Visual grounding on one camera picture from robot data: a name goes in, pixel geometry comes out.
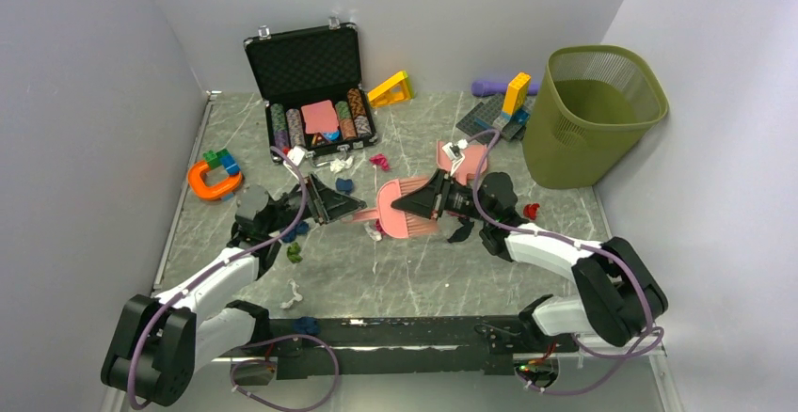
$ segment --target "mesh trash bin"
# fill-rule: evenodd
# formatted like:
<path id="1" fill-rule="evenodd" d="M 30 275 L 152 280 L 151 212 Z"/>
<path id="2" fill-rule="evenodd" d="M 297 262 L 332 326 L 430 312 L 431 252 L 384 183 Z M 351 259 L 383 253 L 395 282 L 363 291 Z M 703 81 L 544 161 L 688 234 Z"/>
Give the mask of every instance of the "mesh trash bin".
<path id="1" fill-rule="evenodd" d="M 526 125 L 529 172 L 546 188 L 595 184 L 667 112 L 640 56 L 611 45 L 558 50 Z"/>

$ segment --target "stack of poker chips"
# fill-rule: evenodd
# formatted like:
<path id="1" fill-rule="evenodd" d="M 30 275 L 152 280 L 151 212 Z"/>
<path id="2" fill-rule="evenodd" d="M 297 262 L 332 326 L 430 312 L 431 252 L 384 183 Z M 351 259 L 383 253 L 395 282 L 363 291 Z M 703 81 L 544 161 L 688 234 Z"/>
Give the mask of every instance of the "stack of poker chips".
<path id="1" fill-rule="evenodd" d="M 281 104 L 275 103 L 271 107 L 272 129 L 274 130 L 275 146 L 281 151 L 290 149 L 288 137 L 288 123 L 285 121 L 285 108 Z"/>
<path id="2" fill-rule="evenodd" d="M 302 118 L 299 116 L 299 110 L 296 108 L 289 109 L 285 113 L 285 118 L 288 119 L 288 136 L 291 139 L 291 147 L 305 147 L 305 132 L 302 129 Z"/>
<path id="3" fill-rule="evenodd" d="M 360 91 L 349 89 L 346 98 L 349 99 L 349 106 L 352 108 L 352 116 L 355 120 L 355 130 L 358 132 L 358 137 L 371 136 L 372 127 L 369 125 L 369 118 L 366 117 L 366 108 L 363 106 Z"/>
<path id="4" fill-rule="evenodd" d="M 349 105 L 346 102 L 335 103 L 335 112 L 338 114 L 338 125 L 341 127 L 343 139 L 355 139 L 358 132 L 355 130 L 355 122 L 352 121 L 352 113 L 349 112 Z"/>

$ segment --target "pink brush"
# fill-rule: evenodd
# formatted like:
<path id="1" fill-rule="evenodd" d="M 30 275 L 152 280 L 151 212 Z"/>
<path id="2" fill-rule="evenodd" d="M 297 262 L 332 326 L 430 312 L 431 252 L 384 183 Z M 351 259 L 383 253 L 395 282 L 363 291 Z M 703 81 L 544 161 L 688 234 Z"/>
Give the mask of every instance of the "pink brush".
<path id="1" fill-rule="evenodd" d="M 446 156 L 446 153 L 443 152 L 443 142 L 438 141 L 438 151 L 436 152 L 436 158 L 438 159 L 438 167 L 445 170 L 450 171 L 452 170 L 452 160 Z M 457 168 L 455 172 L 455 180 L 460 184 L 466 184 L 470 179 L 474 178 L 476 175 L 476 167 L 479 165 L 479 160 L 485 155 L 487 151 L 487 147 L 480 145 L 480 144 L 471 144 L 469 145 L 464 151 L 463 154 L 466 155 L 466 160 L 463 161 L 463 164 Z M 482 165 L 482 170 L 479 172 L 480 175 L 485 173 L 487 170 L 487 161 Z"/>
<path id="2" fill-rule="evenodd" d="M 412 193 L 429 182 L 427 177 L 395 179 L 382 185 L 376 194 L 376 208 L 362 210 L 354 214 L 352 222 L 379 219 L 379 225 L 388 236 L 410 238 L 438 231 L 438 223 L 413 214 L 400 212 L 391 207 L 394 200 Z"/>

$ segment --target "gray wall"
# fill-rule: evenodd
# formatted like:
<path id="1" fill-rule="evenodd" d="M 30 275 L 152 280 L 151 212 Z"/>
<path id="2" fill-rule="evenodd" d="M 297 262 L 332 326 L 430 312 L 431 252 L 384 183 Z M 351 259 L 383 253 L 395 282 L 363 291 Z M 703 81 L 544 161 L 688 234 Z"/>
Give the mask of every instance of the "gray wall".
<path id="1" fill-rule="evenodd" d="M 798 0 L 625 0 L 672 114 L 598 190 L 668 293 L 689 411 L 795 410 Z"/>
<path id="2" fill-rule="evenodd" d="M 204 94 L 152 0 L 0 2 L 0 410 L 97 410 Z"/>
<path id="3" fill-rule="evenodd" d="M 623 0 L 156 0 L 205 88 L 255 92 L 241 46 L 285 31 L 360 25 L 365 86 L 407 70 L 418 90 L 464 90 L 485 74 L 538 78 L 566 45 L 597 43 Z"/>

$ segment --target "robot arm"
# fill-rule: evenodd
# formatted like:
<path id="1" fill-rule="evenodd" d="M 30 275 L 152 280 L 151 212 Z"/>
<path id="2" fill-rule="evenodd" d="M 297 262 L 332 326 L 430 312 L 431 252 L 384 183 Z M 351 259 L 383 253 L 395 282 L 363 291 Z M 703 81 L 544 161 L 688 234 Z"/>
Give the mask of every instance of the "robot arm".
<path id="1" fill-rule="evenodd" d="M 462 148 L 447 145 L 444 151 L 451 158 L 459 156 Z M 487 174 L 477 196 L 493 220 L 532 232 L 544 231 L 516 212 L 518 197 L 506 173 Z M 438 219 L 443 212 L 451 212 L 484 220 L 473 204 L 472 189 L 457 183 L 451 172 L 442 169 L 424 187 L 395 200 L 391 206 L 427 219 Z M 573 242 L 569 245 L 546 236 L 500 229 L 488 222 L 480 230 L 480 237 L 491 255 L 534 264 L 575 284 L 578 294 L 543 296 L 521 312 L 519 318 L 532 341 L 551 342 L 561 334 L 595 333 L 620 347 L 645 328 L 643 307 L 627 276 L 612 261 L 583 246 L 609 251 L 630 268 L 643 288 L 654 318 L 667 310 L 662 289 L 632 246 L 622 238 L 614 237 L 604 243 L 569 239 Z"/>
<path id="2" fill-rule="evenodd" d="M 308 203 L 302 218 L 326 224 L 366 208 L 366 203 L 323 185 L 314 175 L 305 178 Z M 280 243 L 263 247 L 217 269 L 222 261 L 270 239 L 295 218 L 299 187 L 273 199 L 252 186 L 238 198 L 231 239 L 219 255 L 193 277 L 155 297 L 138 294 L 124 306 L 101 371 L 104 384 L 127 390 L 127 377 L 136 342 L 156 311 L 178 292 L 184 297 L 156 323 L 144 345 L 136 369 L 136 395 L 156 404 L 171 405 L 183 394 L 193 373 L 216 357 L 251 341 L 271 338 L 268 310 L 230 297 L 263 276 L 274 264 Z M 186 288 L 206 277 L 196 288 Z"/>

